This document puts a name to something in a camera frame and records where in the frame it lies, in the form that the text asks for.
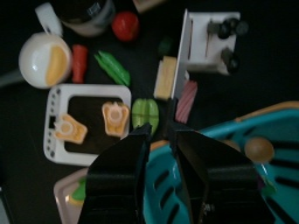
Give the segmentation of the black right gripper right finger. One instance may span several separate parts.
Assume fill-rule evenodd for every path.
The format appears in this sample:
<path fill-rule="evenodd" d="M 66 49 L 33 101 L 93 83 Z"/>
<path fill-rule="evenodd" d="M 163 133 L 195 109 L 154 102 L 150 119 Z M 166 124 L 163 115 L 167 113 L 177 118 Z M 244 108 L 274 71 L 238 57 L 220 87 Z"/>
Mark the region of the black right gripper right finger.
<path fill-rule="evenodd" d="M 169 123 L 191 224 L 276 224 L 253 162 L 224 142 Z"/>

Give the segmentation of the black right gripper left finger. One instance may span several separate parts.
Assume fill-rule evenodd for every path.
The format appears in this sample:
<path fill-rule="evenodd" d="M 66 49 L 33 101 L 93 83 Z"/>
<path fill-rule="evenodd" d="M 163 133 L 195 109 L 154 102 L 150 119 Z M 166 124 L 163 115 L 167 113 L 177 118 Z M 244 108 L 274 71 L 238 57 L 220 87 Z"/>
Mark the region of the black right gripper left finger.
<path fill-rule="evenodd" d="M 89 167 L 79 224 L 145 224 L 146 164 L 153 126 L 138 127 Z"/>

